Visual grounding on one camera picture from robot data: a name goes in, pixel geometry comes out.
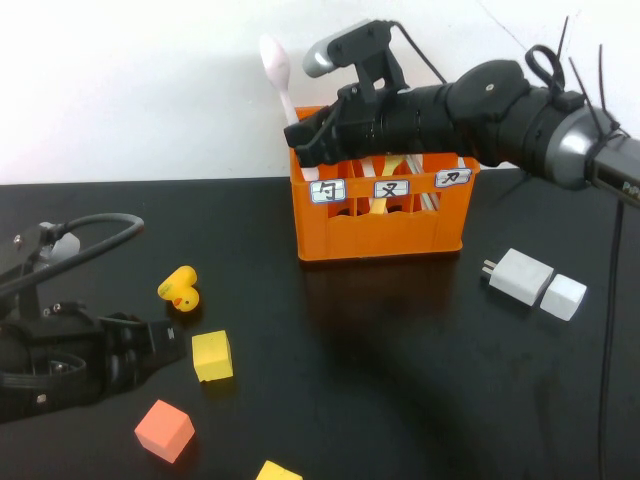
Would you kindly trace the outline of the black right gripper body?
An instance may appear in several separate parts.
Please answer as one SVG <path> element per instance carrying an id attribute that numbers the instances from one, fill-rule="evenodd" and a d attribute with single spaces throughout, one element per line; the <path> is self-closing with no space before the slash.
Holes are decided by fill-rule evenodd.
<path id="1" fill-rule="evenodd" d="M 374 89 L 372 95 L 357 83 L 342 87 L 336 101 L 327 107 L 337 107 L 335 137 L 341 143 L 346 160 L 366 156 L 365 151 L 375 143 L 380 112 L 386 101 L 386 89 Z"/>

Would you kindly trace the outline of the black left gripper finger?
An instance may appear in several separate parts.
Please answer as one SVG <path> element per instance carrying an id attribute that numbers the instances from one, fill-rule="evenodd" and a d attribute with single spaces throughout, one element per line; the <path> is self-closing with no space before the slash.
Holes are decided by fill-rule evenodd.
<path id="1" fill-rule="evenodd" d="M 185 334 L 179 325 L 170 320 L 148 324 L 150 352 L 145 355 L 147 368 L 162 368 L 186 356 Z"/>
<path id="2" fill-rule="evenodd" d="M 137 388 L 147 381 L 149 351 L 142 348 L 114 348 L 108 356 L 107 393 L 116 395 Z"/>

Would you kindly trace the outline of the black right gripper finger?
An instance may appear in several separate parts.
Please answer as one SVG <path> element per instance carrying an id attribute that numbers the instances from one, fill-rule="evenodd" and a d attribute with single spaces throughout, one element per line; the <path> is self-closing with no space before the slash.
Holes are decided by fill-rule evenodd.
<path id="1" fill-rule="evenodd" d="M 326 135 L 316 135 L 310 142 L 295 146 L 294 151 L 303 168 L 336 165 L 346 160 L 341 143 L 336 138 Z"/>
<path id="2" fill-rule="evenodd" d="M 284 129 L 286 142 L 291 148 L 334 149 L 337 107 L 323 107 L 309 117 Z"/>

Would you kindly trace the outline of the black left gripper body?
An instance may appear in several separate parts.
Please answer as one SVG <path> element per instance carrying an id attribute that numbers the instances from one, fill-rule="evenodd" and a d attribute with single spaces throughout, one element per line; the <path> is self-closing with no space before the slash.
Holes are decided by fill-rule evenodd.
<path id="1" fill-rule="evenodd" d="M 29 415 L 96 404 L 107 393 L 114 348 L 150 352 L 149 322 L 122 312 L 92 318 L 80 308 L 43 317 L 27 328 Z"/>

